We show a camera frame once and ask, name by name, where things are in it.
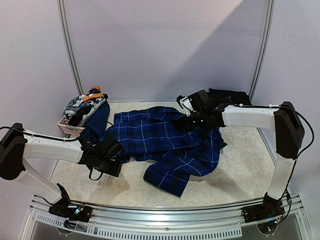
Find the camouflage orange garment pile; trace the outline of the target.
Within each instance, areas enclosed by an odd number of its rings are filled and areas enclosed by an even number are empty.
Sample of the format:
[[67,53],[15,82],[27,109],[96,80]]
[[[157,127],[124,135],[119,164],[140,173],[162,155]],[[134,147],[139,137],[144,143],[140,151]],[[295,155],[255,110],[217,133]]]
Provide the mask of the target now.
[[99,85],[94,85],[87,92],[73,98],[64,110],[65,124],[83,127],[100,106],[107,102],[108,97],[102,93]]

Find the aluminium front rail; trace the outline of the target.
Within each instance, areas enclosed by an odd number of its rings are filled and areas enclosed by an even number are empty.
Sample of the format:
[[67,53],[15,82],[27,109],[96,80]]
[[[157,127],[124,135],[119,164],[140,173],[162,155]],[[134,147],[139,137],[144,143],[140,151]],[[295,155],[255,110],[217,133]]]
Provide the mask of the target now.
[[246,222],[244,207],[261,199],[196,208],[136,208],[93,205],[89,222],[64,227],[65,219],[49,214],[39,196],[31,201],[24,240],[310,240],[309,225],[298,195],[285,204],[286,219],[275,228]]

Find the right aluminium frame post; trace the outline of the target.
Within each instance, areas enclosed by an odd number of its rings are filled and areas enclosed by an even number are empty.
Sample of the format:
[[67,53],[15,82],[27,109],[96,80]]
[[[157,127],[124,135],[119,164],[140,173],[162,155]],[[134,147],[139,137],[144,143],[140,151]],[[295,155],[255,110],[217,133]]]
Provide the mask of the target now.
[[252,79],[252,83],[249,89],[249,99],[252,102],[255,92],[258,87],[258,81],[261,74],[261,70],[263,67],[264,58],[267,51],[268,41],[270,37],[270,31],[272,26],[272,20],[273,20],[273,12],[275,7],[275,1],[274,0],[268,0],[267,1],[267,8],[266,8],[266,15],[263,25],[263,31],[262,31],[262,38],[260,43],[260,48],[258,52],[258,59],[254,70],[254,75]]

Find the blue plaid garment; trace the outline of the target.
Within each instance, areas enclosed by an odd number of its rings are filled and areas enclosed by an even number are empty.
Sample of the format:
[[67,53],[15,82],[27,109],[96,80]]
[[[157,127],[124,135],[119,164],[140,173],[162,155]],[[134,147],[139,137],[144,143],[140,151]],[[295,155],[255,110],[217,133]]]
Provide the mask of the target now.
[[204,177],[218,166],[227,145],[218,128],[182,131],[184,115],[173,107],[155,106],[119,112],[105,135],[113,135],[124,148],[119,158],[128,162],[152,160],[143,180],[163,192],[181,197],[190,176]]

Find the left aluminium frame post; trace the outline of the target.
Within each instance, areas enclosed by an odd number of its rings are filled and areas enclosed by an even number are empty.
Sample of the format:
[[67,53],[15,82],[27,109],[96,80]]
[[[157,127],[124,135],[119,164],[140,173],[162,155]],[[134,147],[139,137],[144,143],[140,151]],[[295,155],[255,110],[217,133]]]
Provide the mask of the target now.
[[83,93],[83,85],[77,68],[76,58],[73,50],[71,35],[67,20],[66,3],[64,0],[57,0],[57,8],[61,24],[62,36],[65,44],[65,49],[71,69],[71,74],[78,94]]

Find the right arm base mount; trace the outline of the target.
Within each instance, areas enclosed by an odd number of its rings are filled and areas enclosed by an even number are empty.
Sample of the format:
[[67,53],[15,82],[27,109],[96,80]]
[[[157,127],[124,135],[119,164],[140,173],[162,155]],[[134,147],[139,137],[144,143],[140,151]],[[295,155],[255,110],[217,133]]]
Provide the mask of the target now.
[[289,215],[290,211],[291,205],[285,210],[283,203],[280,201],[279,203],[261,203],[243,207],[241,216],[245,223],[271,221],[279,224]]

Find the aluminium frame post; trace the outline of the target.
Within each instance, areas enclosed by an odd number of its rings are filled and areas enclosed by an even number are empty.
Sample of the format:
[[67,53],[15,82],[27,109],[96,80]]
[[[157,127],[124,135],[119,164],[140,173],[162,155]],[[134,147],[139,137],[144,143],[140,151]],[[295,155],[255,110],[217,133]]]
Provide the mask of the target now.
[[275,7],[275,1],[274,0],[268,0],[267,1],[267,8],[266,8],[266,15],[263,25],[263,31],[262,31],[262,38],[260,43],[260,48],[258,52],[258,59],[254,70],[254,75],[252,79],[252,83],[249,89],[249,99],[252,102],[255,92],[258,87],[258,81],[261,74],[261,70],[263,67],[264,58],[267,51],[268,41],[270,37],[270,31],[272,26],[272,20],[273,20],[273,12]]
[[78,94],[83,93],[83,85],[77,68],[76,58],[73,50],[71,35],[67,20],[66,3],[64,0],[57,0],[57,8],[61,24],[62,36],[65,44],[65,49],[71,69],[71,74]]

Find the solid navy blue garment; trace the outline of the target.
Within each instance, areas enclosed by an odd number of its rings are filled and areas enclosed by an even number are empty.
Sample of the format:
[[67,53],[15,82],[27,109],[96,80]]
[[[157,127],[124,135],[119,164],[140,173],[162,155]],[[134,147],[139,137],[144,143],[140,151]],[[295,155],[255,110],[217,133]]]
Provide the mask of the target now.
[[89,140],[92,144],[96,144],[104,138],[107,129],[108,118],[110,115],[110,105],[106,101],[85,123],[84,130],[80,134],[80,138]]

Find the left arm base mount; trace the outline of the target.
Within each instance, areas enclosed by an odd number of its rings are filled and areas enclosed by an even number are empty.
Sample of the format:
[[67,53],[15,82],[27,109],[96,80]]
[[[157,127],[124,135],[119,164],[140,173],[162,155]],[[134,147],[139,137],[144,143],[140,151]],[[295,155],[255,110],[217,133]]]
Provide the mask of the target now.
[[84,203],[71,203],[69,200],[61,199],[49,207],[48,212],[69,221],[88,223],[92,216],[93,208]]

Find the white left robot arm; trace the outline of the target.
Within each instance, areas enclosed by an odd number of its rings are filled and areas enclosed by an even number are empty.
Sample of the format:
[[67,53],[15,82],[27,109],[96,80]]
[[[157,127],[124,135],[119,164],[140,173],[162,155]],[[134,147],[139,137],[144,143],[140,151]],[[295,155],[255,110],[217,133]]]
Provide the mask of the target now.
[[124,148],[110,134],[93,144],[88,139],[41,135],[23,128],[21,123],[2,126],[6,130],[0,140],[0,177],[16,181],[43,197],[63,216],[74,213],[74,205],[63,186],[52,183],[28,163],[28,159],[61,160],[85,165],[89,171],[117,177],[122,163],[118,154]]

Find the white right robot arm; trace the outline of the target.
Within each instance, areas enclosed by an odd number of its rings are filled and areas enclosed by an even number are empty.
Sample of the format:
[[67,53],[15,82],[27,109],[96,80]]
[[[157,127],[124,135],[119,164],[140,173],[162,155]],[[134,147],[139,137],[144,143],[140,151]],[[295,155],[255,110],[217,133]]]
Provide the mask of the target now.
[[205,90],[189,96],[178,96],[179,106],[185,111],[183,130],[195,128],[213,129],[242,126],[267,129],[275,132],[276,165],[273,177],[258,213],[269,218],[278,210],[281,199],[288,189],[296,162],[304,152],[301,148],[305,135],[303,122],[307,120],[295,110],[291,102],[268,106],[233,103],[231,98],[217,104]]

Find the black t-shirt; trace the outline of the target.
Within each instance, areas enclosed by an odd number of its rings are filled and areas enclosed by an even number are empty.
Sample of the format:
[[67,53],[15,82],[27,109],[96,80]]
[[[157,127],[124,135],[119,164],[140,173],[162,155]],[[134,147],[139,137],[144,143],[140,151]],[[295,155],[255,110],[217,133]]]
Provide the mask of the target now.
[[251,106],[251,101],[249,96],[244,91],[231,91],[231,90],[221,90],[221,89],[209,89],[207,93],[209,98],[216,103],[219,104],[243,104],[245,106]]

